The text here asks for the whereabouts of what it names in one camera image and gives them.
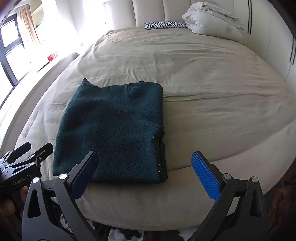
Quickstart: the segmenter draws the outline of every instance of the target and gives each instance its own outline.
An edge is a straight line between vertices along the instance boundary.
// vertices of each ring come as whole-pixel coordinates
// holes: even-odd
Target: window frame
[[[10,83],[11,83],[13,89],[14,89],[16,87],[16,85],[26,76],[26,74],[29,71],[23,77],[21,77],[20,80],[17,80],[14,73],[13,73],[13,71],[12,71],[12,69],[11,69],[11,67],[10,67],[10,65],[9,65],[9,63],[8,63],[8,61],[7,61],[7,58],[6,58],[6,54],[9,53],[10,51],[12,51],[14,48],[19,46],[20,44],[24,47],[24,44],[22,42],[22,38],[20,36],[20,31],[19,31],[19,28],[18,28],[18,24],[17,24],[17,14],[13,14],[13,15],[7,17],[7,19],[4,21],[2,26],[4,26],[5,24],[7,24],[7,23],[9,23],[9,22],[11,22],[13,20],[15,22],[19,38],[17,40],[13,41],[12,43],[10,43],[8,46],[4,47],[4,43],[2,41],[2,33],[0,31],[0,62],[1,62],[1,65],[3,67],[3,70],[4,70],[8,80],[10,81]]]

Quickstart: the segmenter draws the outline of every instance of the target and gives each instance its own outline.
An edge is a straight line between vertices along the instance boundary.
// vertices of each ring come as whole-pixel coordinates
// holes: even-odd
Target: headboard
[[[179,21],[191,4],[201,0],[111,0],[103,3],[109,30],[144,27],[151,21]],[[233,0],[207,2],[234,13]]]

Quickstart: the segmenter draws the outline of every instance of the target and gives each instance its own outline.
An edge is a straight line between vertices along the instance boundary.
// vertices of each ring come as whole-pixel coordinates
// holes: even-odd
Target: mattress
[[[76,200],[88,219],[136,230],[196,226],[214,201],[191,167],[193,152],[234,178],[256,176],[264,193],[296,156],[296,98],[285,82],[244,45],[188,29],[136,28],[101,37],[43,95],[16,146],[29,141],[28,155],[47,142],[55,147],[83,78],[99,87],[137,81],[163,86],[168,168],[168,180],[157,185],[90,183]],[[54,178],[52,165],[53,155],[42,162],[42,179]]]

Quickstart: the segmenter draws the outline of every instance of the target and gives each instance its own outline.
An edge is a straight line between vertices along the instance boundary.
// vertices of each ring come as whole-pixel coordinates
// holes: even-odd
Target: cabinet door
[[[234,0],[234,15],[237,16],[242,24],[244,25],[244,29],[239,29],[242,34],[243,40],[242,43],[245,46],[248,46],[249,41],[249,28],[250,28],[250,19],[249,19],[249,8],[250,2],[249,0]]]
[[[265,61],[286,80],[291,66],[293,36],[277,10],[271,9],[271,34]]]
[[[286,83],[296,95],[296,40],[294,40],[294,56],[291,55],[291,68],[286,79]]]
[[[266,0],[250,1],[248,48],[265,60],[271,32],[271,4]]]

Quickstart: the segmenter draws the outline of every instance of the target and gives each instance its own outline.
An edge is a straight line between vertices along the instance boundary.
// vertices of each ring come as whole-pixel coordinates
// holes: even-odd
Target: blue gripper pad
[[[191,164],[209,198],[218,202],[221,195],[219,182],[197,152],[192,154]]]

